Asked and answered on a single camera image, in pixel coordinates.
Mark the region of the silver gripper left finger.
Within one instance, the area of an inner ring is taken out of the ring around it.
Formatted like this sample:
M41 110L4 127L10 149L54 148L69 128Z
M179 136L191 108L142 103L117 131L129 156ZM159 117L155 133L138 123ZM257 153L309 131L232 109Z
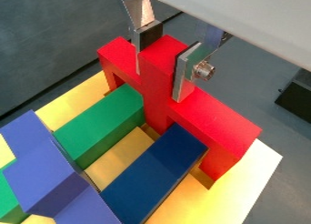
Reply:
M163 35L163 23L156 20L151 0L121 0L128 15L130 43L134 55Z

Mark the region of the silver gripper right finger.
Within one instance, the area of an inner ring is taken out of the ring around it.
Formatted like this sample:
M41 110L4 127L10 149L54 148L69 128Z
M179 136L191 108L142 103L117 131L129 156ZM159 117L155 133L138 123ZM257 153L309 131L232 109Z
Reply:
M209 64L209 58L231 36L203 21L196 23L195 34L197 40L175 56L171 97L177 103L193 92L196 79L209 80L213 76L215 66Z

